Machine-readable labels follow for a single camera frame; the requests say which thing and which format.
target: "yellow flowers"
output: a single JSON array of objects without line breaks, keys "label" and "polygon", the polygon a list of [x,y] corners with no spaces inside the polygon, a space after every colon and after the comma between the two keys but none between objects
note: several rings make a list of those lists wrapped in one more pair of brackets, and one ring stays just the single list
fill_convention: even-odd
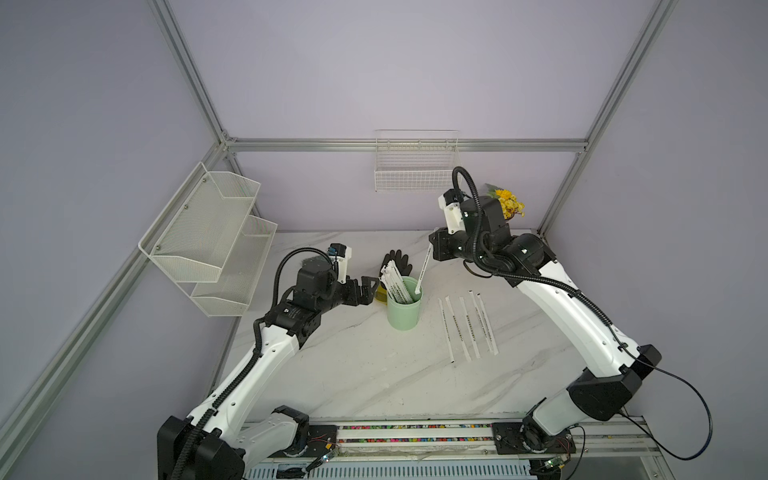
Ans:
[{"label": "yellow flowers", "polygon": [[515,214],[525,217],[525,212],[523,211],[525,204],[518,202],[518,198],[511,191],[489,185],[488,194],[498,199],[499,203],[502,204],[505,220],[509,220]]}]

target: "black power cable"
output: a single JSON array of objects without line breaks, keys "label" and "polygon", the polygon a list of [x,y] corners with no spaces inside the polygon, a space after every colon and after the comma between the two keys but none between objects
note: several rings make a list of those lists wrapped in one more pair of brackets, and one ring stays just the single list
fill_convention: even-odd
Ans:
[{"label": "black power cable", "polygon": [[688,457],[680,457],[678,455],[675,455],[674,453],[670,452],[666,448],[664,448],[657,440],[649,433],[648,436],[654,440],[654,442],[659,445],[660,448],[662,448],[665,452],[672,455],[674,458],[678,458],[680,460],[693,460],[694,458],[698,457],[702,453],[704,453],[704,450],[707,449],[707,447],[710,444],[710,441],[712,440],[712,412],[710,411],[710,407],[707,404],[707,401],[704,400],[704,397],[699,393],[699,391],[690,384],[686,379],[680,378],[679,376],[668,372],[667,370],[660,369],[656,366],[653,366],[649,363],[643,362],[642,360],[638,359],[636,356],[632,355],[632,353],[629,352],[627,349],[627,345],[623,343],[621,340],[619,340],[619,337],[616,335],[615,328],[613,327],[613,322],[611,322],[611,319],[608,318],[608,315],[606,315],[600,308],[594,304],[590,299],[587,298],[586,295],[584,295],[581,290],[575,289],[574,287],[567,285],[566,283],[559,282],[557,280],[553,280],[550,278],[545,278],[543,276],[529,276],[529,275],[520,275],[517,273],[510,273],[505,272],[499,269],[495,269],[489,266],[486,266],[482,258],[480,257],[478,253],[478,239],[480,237],[480,230],[482,229],[482,205],[480,204],[480,196],[478,195],[477,187],[475,186],[475,182],[472,180],[472,177],[469,176],[469,172],[463,168],[463,167],[455,167],[452,172],[452,181],[453,181],[453,187],[458,190],[458,176],[462,175],[464,178],[464,181],[467,183],[467,186],[469,187],[469,191],[472,193],[472,200],[475,202],[475,209],[477,210],[477,218],[475,219],[475,229],[472,232],[471,237],[471,243],[470,243],[470,252],[472,253],[472,261],[475,263],[475,265],[480,268],[480,270],[483,270],[487,273],[490,273],[491,275],[501,276],[504,278],[514,279],[514,280],[522,280],[522,281],[528,281],[528,282],[536,282],[536,283],[543,283],[544,285],[553,286],[555,288],[562,289],[569,295],[573,296],[574,298],[578,299],[584,306],[586,306],[592,313],[595,314],[595,316],[606,326],[608,327],[608,330],[611,331],[611,335],[613,335],[616,342],[619,344],[619,349],[624,351],[629,357],[631,357],[635,362],[638,362],[642,365],[645,365],[649,368],[652,368],[654,370],[657,370],[659,372],[662,372],[664,375],[669,375],[670,377],[680,380],[682,383],[687,385],[691,390],[696,393],[696,395],[699,397],[699,400],[701,401],[701,404],[704,406],[704,410],[707,411],[707,422],[709,423],[709,432],[707,433],[707,440],[704,442],[704,445],[699,449],[698,452],[694,453],[691,456]]}]

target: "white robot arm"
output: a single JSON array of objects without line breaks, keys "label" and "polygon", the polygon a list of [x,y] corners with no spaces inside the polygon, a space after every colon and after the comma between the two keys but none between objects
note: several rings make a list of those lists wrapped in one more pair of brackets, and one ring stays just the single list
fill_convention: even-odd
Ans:
[{"label": "white robot arm", "polygon": [[[472,192],[467,200],[459,175]],[[429,236],[435,260],[462,258],[507,280],[547,313],[587,364],[573,383],[531,409],[513,443],[520,452],[543,452],[581,420],[609,420],[660,362],[660,353],[624,335],[578,290],[540,238],[532,233],[513,237],[501,204],[477,195],[461,167],[453,171],[453,186],[439,197],[448,226]]]},{"label": "white robot arm", "polygon": [[[317,253],[299,270],[296,285],[278,301],[278,280],[296,253]],[[241,430],[248,413],[280,367],[296,355],[319,327],[320,317],[339,305],[369,305],[379,285],[364,276],[362,285],[346,275],[352,250],[332,243],[328,252],[304,247],[289,253],[277,269],[273,306],[253,324],[253,348],[232,373],[186,419],[171,416],[157,433],[157,473],[161,480],[240,480],[275,452],[301,455],[307,448],[309,416],[281,406],[266,420]],[[328,451],[296,477],[327,462]]]}]

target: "white wire basket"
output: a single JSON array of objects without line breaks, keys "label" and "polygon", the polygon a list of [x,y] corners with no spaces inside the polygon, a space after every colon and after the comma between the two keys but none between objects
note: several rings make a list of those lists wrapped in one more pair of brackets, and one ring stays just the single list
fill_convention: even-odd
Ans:
[{"label": "white wire basket", "polygon": [[443,191],[458,161],[458,131],[376,131],[377,192]]},{"label": "white wire basket", "polygon": [[277,223],[249,215],[219,281],[198,283],[190,298],[208,316],[241,316],[253,299]]},{"label": "white wire basket", "polygon": [[139,249],[206,315],[239,316],[250,306],[277,224],[250,214],[258,182],[202,164],[195,174],[200,179],[172,220],[153,237],[158,217]]}]

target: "marble table surface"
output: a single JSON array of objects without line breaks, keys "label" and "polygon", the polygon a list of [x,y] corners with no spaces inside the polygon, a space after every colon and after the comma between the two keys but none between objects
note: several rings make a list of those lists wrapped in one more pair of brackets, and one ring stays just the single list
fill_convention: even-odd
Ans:
[{"label": "marble table surface", "polygon": [[[401,249],[410,255],[412,275],[418,276],[429,233],[276,234],[223,374],[252,348],[253,321],[269,309],[277,264],[291,250],[306,246],[325,250],[331,243],[343,243],[353,249],[348,274],[359,279],[376,276],[385,253]],[[295,256],[284,268],[281,292],[295,283],[303,257]],[[472,276],[458,259],[430,260],[423,289],[419,324],[406,332],[389,325],[386,306],[376,301],[370,306],[338,306],[325,313],[299,354],[273,378],[249,420],[264,419],[283,404],[312,419],[498,418],[528,411],[584,368],[576,349],[544,312],[502,279]],[[470,300],[468,290],[480,293],[485,301],[499,353],[494,356],[488,351],[470,301],[481,358],[475,358],[466,322],[457,317],[472,361],[464,357],[449,319],[455,357],[450,363],[438,298],[450,295],[454,308],[460,310],[458,297]]]}]

